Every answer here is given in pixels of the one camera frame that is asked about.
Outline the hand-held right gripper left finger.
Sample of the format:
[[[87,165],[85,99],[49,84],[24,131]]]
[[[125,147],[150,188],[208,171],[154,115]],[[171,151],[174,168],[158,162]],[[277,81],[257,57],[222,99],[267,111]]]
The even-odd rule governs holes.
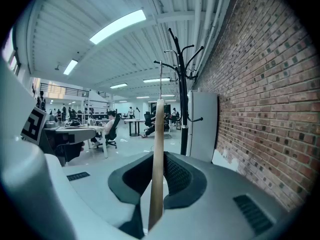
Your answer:
[[[152,180],[153,152],[114,170],[108,177],[108,187],[117,199],[126,204],[139,205]]]

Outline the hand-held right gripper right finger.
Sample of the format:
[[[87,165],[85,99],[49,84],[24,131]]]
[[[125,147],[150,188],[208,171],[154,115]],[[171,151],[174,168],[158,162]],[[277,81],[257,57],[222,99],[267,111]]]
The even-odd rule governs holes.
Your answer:
[[[163,157],[163,175],[168,186],[168,195],[163,200],[165,209],[187,208],[207,188],[203,172],[167,151]]]

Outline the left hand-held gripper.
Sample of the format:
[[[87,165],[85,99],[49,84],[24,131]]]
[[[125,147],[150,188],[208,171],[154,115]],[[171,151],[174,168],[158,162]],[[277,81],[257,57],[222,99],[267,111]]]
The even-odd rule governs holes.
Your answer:
[[[66,143],[63,134],[58,132],[58,123],[53,115],[34,107],[21,131],[21,136],[36,144],[44,153],[54,155],[61,165],[70,162],[80,156],[85,143]]]

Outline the wooden stick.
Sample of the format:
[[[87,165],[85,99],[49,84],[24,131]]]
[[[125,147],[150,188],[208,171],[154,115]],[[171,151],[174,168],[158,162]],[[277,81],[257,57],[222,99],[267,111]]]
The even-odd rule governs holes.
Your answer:
[[[150,192],[148,231],[155,226],[163,214],[164,179],[164,100],[159,98],[156,104],[155,136]]]

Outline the black metal coat rack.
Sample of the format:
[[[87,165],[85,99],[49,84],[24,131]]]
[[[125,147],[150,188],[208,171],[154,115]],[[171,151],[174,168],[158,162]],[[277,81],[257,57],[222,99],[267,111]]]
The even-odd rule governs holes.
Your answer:
[[[164,53],[174,53],[176,57],[177,66],[169,65],[166,63],[162,63],[161,61],[154,60],[153,62],[155,64],[160,65],[160,72],[162,73],[162,67],[168,67],[172,70],[174,70],[176,74],[176,79],[170,79],[170,82],[178,82],[179,87],[179,96],[180,96],[180,110],[181,110],[181,117],[178,119],[179,121],[182,121],[181,123],[181,146],[180,146],[180,154],[183,156],[187,155],[187,143],[188,143],[188,121],[190,122],[198,122],[202,121],[203,118],[197,118],[197,119],[190,119],[189,117],[189,111],[188,111],[188,92],[187,92],[187,79],[193,80],[196,79],[197,76],[188,76],[187,75],[187,69],[190,63],[193,61],[193,59],[204,49],[203,46],[201,46],[194,54],[193,56],[188,60],[187,63],[184,62],[183,52],[186,49],[193,48],[194,45],[187,45],[180,48],[179,40],[177,36],[174,36],[171,28],[168,28],[168,32],[170,33],[173,43],[175,45],[175,50],[168,49],[165,50]]]

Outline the office desk with white legs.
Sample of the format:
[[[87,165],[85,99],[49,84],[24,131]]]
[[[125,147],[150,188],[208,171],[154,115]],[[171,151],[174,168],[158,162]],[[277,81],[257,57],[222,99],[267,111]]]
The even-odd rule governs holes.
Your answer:
[[[96,134],[99,133],[102,135],[102,147],[103,147],[103,155],[107,159],[107,145],[105,138],[105,128],[103,126],[77,126],[77,127],[65,127],[65,126],[57,126],[53,128],[44,128],[46,133],[54,133],[54,134],[68,134],[71,137],[71,141],[68,143],[73,145],[81,142],[87,141],[88,147],[91,148],[90,139],[95,138]]]

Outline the black mesh office chair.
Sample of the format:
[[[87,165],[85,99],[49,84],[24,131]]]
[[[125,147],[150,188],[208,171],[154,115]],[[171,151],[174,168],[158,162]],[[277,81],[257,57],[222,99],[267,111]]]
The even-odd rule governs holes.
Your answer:
[[[117,147],[117,143],[116,143],[116,137],[117,137],[117,127],[118,127],[118,124],[119,124],[119,121],[120,121],[120,117],[117,116],[116,113],[115,113],[115,115],[116,115],[116,117],[115,117],[115,121],[114,121],[113,127],[112,127],[112,129],[111,129],[111,131],[109,133],[109,137],[106,139],[106,145],[114,146],[117,149],[118,147]]]

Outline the white tall cabinet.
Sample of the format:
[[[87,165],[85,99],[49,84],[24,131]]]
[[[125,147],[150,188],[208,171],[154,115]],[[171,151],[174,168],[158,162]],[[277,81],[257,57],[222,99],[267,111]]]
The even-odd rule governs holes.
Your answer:
[[[188,138],[186,155],[211,163],[218,125],[218,96],[213,92],[190,90],[188,96]]]

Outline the round table with black legs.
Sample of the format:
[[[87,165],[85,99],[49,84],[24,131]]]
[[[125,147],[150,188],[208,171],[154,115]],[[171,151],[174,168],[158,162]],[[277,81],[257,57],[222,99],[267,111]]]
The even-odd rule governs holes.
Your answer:
[[[129,136],[138,137],[140,135],[140,123],[144,123],[144,119],[125,119],[125,123],[129,123]]]

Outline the mezzanine metal railing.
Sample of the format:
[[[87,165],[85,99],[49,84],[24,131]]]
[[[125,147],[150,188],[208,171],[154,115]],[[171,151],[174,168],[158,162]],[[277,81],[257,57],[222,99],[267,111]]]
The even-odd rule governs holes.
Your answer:
[[[69,95],[69,96],[77,96],[77,97],[84,97],[84,98],[89,97],[89,92],[87,90],[54,85],[54,84],[47,84],[47,83],[40,83],[39,90],[43,91],[44,93]]]

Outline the white ceiling pipes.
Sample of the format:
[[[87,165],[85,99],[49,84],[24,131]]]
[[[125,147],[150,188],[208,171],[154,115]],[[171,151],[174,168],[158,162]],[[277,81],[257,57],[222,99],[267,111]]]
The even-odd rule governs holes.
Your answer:
[[[191,44],[194,47],[188,52],[188,58],[191,59],[199,48],[203,47],[203,50],[191,59],[187,67],[189,75],[194,76],[199,72],[209,47],[218,35],[219,24],[224,20],[229,3],[230,0],[192,0],[190,3],[193,12]]]

